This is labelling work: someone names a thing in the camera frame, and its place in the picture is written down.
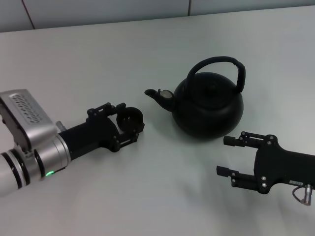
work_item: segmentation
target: table surface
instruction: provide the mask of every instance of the table surface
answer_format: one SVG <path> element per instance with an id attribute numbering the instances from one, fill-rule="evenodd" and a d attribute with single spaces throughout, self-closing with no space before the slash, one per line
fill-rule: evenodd
<path id="1" fill-rule="evenodd" d="M 253 174 L 255 149 L 188 137 L 143 92 L 174 90 L 205 58 L 235 57 L 247 77 L 230 135 L 274 134 L 285 149 L 315 154 L 314 25 L 308 6 L 1 33 L 1 91 L 29 89 L 66 127 L 89 108 L 125 102 L 143 112 L 145 129 L 120 152 L 95 150 L 0 199 L 0 235 L 313 235 L 315 206 L 299 204 L 293 186 L 261 195 L 217 176 L 217 165 Z M 203 71 L 236 82 L 232 64 Z M 0 150 L 13 146 L 4 125 L 0 137 Z"/>

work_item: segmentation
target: label sticker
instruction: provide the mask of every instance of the label sticker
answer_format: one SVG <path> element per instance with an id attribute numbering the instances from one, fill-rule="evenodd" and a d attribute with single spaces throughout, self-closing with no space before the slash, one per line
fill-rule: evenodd
<path id="1" fill-rule="evenodd" d="M 295 184 L 295 185 L 303 185 L 303 183 L 301 183 L 301 182 L 297 182 L 297 181 L 293 181 L 293 180 L 290 180 L 290 182 L 289 183 L 292 183 L 292 184 Z"/>

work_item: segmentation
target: ventilation grille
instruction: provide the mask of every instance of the ventilation grille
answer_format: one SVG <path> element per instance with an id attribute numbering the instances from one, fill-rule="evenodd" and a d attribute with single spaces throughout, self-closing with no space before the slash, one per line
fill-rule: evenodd
<path id="1" fill-rule="evenodd" d="M 11 98 L 29 124 L 39 123 L 42 120 L 23 95 L 17 93 Z"/>

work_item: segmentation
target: kettle spout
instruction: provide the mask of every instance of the kettle spout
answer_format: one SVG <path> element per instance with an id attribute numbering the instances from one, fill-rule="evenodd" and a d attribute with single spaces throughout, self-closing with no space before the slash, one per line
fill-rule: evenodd
<path id="1" fill-rule="evenodd" d="M 161 107 L 169 112 L 175 111 L 176 99 L 171 91 L 160 89 L 155 91 L 154 89 L 148 89 L 144 92 L 145 95 L 153 98 Z"/>

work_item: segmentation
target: black kettle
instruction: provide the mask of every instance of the black kettle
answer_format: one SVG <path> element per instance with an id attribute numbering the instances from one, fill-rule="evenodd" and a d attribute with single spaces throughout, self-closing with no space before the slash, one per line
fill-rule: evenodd
<path id="1" fill-rule="evenodd" d="M 238 68 L 237 84 L 217 73 L 197 73 L 216 62 L 231 62 Z M 144 93 L 172 112 L 176 123 L 197 138 L 218 138 L 232 131 L 243 114 L 241 92 L 245 84 L 243 64 L 230 57 L 213 57 L 195 65 L 175 89 L 148 89 Z"/>

